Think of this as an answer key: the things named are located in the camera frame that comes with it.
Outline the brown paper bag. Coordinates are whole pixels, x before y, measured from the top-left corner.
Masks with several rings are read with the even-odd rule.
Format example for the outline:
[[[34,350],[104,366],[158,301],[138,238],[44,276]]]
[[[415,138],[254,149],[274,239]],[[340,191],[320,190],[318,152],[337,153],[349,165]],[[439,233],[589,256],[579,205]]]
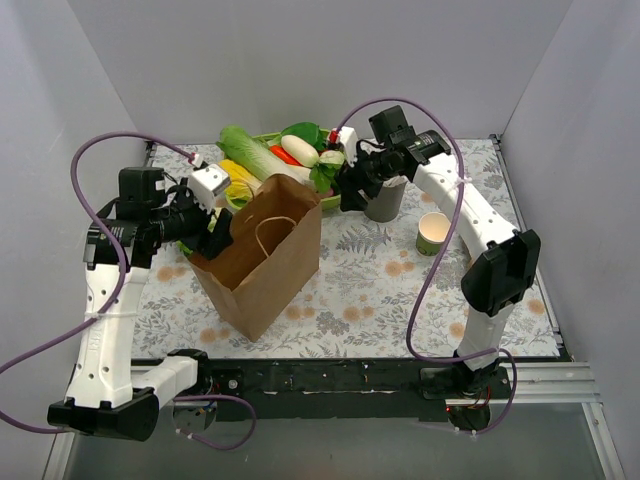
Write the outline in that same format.
[[[257,341],[319,268],[319,196],[292,178],[269,177],[233,215],[233,243],[216,258],[188,257],[220,317]]]

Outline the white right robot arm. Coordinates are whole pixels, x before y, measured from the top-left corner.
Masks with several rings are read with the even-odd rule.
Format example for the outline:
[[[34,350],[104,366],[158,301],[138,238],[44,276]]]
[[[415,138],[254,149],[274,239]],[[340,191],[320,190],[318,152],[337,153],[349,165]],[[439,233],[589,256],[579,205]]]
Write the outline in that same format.
[[[464,159],[444,127],[415,132],[392,98],[389,108],[370,117],[374,150],[355,149],[336,176],[344,212],[363,211],[385,181],[405,177],[427,193],[448,218],[447,239],[459,235],[472,264],[461,280],[469,305],[463,338],[450,358],[428,358],[420,372],[424,394],[475,397],[485,391],[504,354],[500,343],[509,316],[532,287],[541,240],[505,220],[465,177]]]

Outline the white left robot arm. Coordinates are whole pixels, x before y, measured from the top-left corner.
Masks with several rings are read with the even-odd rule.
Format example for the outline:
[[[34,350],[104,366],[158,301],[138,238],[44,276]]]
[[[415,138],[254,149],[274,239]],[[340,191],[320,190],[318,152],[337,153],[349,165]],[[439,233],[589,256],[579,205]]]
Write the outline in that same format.
[[[141,375],[131,370],[134,324],[153,257],[180,241],[212,259],[231,245],[228,210],[216,200],[231,184],[218,166],[204,166],[178,184],[165,185],[158,167],[128,167],[118,176],[119,195],[91,225],[86,238],[87,297],[74,374],[64,400],[50,405],[47,421],[86,435],[145,441],[163,406],[179,395],[205,398],[213,386],[207,355],[174,350]]]

